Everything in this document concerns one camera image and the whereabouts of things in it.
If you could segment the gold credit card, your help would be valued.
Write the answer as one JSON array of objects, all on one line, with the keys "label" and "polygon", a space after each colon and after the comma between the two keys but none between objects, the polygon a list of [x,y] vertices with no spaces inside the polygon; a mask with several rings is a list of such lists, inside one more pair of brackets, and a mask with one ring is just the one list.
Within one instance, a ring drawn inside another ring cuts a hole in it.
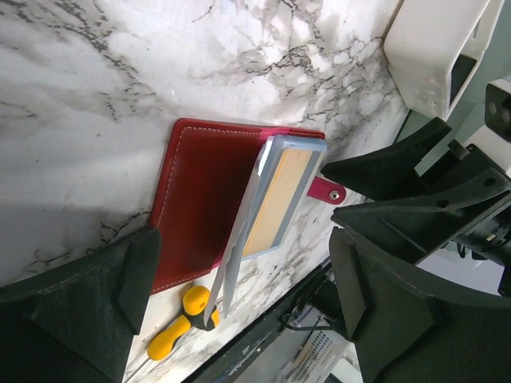
[{"label": "gold credit card", "polygon": [[312,154],[313,151],[308,149],[287,148],[283,151],[249,233],[244,257],[272,247]]}]

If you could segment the red card holder wallet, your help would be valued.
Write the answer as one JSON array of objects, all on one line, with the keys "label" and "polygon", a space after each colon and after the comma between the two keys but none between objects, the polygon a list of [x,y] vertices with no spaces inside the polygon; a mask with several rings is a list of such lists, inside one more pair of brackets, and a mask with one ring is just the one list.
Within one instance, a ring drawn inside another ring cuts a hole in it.
[{"label": "red card holder wallet", "polygon": [[307,128],[175,121],[149,218],[161,237],[154,294],[220,265],[256,159],[273,136],[325,141]]}]

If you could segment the white rectangular plastic tray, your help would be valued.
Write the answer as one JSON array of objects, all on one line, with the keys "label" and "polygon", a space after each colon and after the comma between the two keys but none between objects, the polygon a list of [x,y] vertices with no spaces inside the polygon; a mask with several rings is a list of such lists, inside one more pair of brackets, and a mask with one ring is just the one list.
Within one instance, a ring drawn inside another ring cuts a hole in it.
[{"label": "white rectangular plastic tray", "polygon": [[409,109],[448,119],[481,64],[503,5],[490,0],[402,3],[384,53]]}]

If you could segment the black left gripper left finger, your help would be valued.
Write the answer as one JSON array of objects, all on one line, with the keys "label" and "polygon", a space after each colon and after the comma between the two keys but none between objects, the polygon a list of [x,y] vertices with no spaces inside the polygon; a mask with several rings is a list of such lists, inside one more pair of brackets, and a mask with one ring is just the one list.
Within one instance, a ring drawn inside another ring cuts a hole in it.
[{"label": "black left gripper left finger", "polygon": [[120,382],[160,257],[143,228],[1,289],[3,382]]}]

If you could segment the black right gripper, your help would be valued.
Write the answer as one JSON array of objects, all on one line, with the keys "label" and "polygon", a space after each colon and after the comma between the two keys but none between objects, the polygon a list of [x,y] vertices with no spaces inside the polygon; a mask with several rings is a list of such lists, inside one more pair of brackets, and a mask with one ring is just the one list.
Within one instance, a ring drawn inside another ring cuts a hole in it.
[{"label": "black right gripper", "polygon": [[450,242],[461,258],[504,267],[497,288],[510,297],[510,178],[475,145],[452,141],[423,175],[416,166],[449,132],[435,117],[389,147],[326,164],[330,181],[366,203],[335,209],[332,220],[389,254],[417,264]]}]

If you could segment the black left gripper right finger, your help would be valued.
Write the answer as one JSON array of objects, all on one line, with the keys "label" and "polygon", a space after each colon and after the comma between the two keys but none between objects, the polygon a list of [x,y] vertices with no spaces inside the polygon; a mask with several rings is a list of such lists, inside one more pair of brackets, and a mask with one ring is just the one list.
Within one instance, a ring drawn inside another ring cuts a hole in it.
[{"label": "black left gripper right finger", "polygon": [[510,300],[447,281],[334,228],[329,252],[365,382],[508,382]]}]

